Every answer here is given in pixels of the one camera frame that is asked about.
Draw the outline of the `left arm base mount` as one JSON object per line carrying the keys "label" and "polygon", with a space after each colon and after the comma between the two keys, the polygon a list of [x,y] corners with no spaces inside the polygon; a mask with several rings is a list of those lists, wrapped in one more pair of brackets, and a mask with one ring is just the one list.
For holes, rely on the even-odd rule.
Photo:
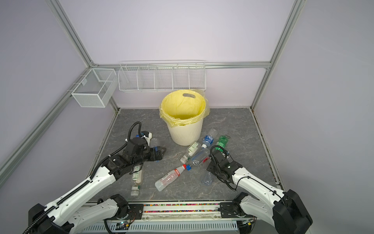
{"label": "left arm base mount", "polygon": [[142,218],[144,210],[144,204],[142,203],[130,203],[127,207],[119,208],[117,213],[107,218],[107,220],[120,220],[120,219],[130,219],[130,220],[140,220]]}

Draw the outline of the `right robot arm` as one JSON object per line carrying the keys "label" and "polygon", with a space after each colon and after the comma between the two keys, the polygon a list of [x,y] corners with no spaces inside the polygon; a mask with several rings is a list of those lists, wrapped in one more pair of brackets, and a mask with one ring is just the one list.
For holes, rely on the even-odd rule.
{"label": "right robot arm", "polygon": [[305,234],[312,225],[312,217],[295,191],[273,187],[235,161],[212,160],[207,171],[234,191],[244,189],[227,209],[220,208],[224,213],[259,218],[272,225],[279,234]]}

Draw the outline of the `clear bottle red label blue cap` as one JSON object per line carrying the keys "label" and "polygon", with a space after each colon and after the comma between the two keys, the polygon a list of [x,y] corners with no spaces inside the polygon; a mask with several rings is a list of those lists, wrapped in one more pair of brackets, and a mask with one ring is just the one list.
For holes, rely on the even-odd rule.
{"label": "clear bottle red label blue cap", "polygon": [[204,148],[191,158],[190,164],[186,165],[185,169],[189,171],[192,167],[200,166],[201,164],[203,164],[204,160],[209,157],[209,154],[210,149]]}

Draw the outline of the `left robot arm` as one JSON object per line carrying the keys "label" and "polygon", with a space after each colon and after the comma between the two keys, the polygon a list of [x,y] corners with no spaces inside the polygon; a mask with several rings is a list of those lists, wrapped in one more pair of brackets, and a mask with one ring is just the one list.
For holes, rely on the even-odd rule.
{"label": "left robot arm", "polygon": [[128,131],[124,145],[102,159],[91,174],[79,185],[47,205],[37,204],[29,210],[26,234],[72,234],[100,220],[127,218],[129,203],[119,194],[90,207],[77,211],[101,190],[126,174],[136,173],[136,166],[147,161],[163,159],[166,148],[151,146],[152,134],[141,130],[135,122]]}

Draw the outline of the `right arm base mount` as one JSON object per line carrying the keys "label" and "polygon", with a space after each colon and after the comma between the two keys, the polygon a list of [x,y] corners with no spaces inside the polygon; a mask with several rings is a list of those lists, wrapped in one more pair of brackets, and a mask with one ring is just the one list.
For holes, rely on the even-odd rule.
{"label": "right arm base mount", "polygon": [[222,218],[244,218],[248,215],[242,210],[240,205],[233,202],[221,202],[219,203],[218,211]]}

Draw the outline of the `clear bottle white Ganten cap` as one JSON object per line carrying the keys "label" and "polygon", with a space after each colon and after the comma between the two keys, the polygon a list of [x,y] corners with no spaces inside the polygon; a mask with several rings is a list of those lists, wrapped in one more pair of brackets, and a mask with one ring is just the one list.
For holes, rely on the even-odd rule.
{"label": "clear bottle white Ganten cap", "polygon": [[206,172],[206,174],[203,176],[202,184],[205,186],[210,186],[213,182],[214,174],[211,172]]}

